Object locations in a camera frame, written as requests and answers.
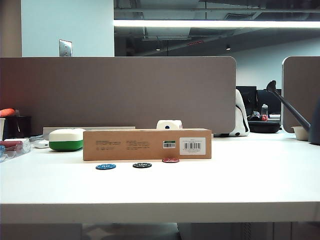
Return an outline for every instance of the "exposed ceiling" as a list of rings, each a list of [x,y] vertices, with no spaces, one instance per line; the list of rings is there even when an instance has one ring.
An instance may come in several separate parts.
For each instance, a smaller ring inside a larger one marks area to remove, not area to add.
[[[319,0],[114,0],[115,20],[320,21]],[[315,29],[115,27],[116,56],[208,55],[320,37]]]

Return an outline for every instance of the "light fixture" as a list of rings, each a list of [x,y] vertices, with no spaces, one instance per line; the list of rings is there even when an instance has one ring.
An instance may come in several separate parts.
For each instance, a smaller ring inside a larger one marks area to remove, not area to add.
[[[154,28],[320,28],[320,21],[113,20],[115,27]]]

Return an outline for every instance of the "cardboard box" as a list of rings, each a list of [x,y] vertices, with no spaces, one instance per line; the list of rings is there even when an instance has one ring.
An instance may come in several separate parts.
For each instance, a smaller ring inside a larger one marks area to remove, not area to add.
[[[210,159],[211,130],[123,129],[83,132],[83,160]]]

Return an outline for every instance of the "ceiling beam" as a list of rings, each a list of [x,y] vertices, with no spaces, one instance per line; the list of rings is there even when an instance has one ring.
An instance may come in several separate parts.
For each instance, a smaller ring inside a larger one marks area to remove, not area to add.
[[[159,12],[195,12],[195,13],[320,13],[320,9],[267,9],[267,8],[114,8],[115,13],[159,13]]]

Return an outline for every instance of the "black poker chip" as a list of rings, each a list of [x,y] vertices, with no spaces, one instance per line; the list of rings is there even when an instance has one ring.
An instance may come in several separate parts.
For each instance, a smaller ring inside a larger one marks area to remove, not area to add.
[[[146,169],[146,168],[150,168],[151,166],[152,164],[147,162],[139,162],[132,165],[132,167],[136,169]]]

